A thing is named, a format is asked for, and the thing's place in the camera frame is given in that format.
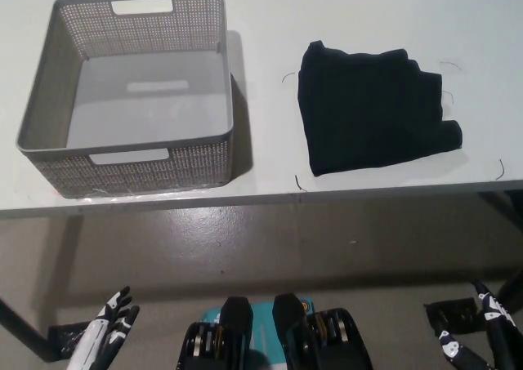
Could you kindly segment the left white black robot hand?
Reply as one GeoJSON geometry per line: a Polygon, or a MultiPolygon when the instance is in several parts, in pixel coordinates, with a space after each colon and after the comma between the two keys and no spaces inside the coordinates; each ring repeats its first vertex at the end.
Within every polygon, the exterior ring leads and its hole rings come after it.
{"type": "Polygon", "coordinates": [[[87,325],[69,360],[67,370],[106,370],[127,340],[140,312],[129,286],[117,291],[87,325]]]}

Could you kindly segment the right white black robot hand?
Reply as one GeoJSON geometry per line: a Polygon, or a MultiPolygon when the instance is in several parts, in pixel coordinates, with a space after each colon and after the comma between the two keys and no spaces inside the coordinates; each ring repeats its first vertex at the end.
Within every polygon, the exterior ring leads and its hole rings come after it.
{"type": "Polygon", "coordinates": [[[429,323],[445,359],[456,369],[521,369],[522,333],[511,314],[479,280],[477,298],[438,301],[426,306],[429,323]],[[494,357],[490,364],[456,340],[457,335],[485,332],[494,357]]]}

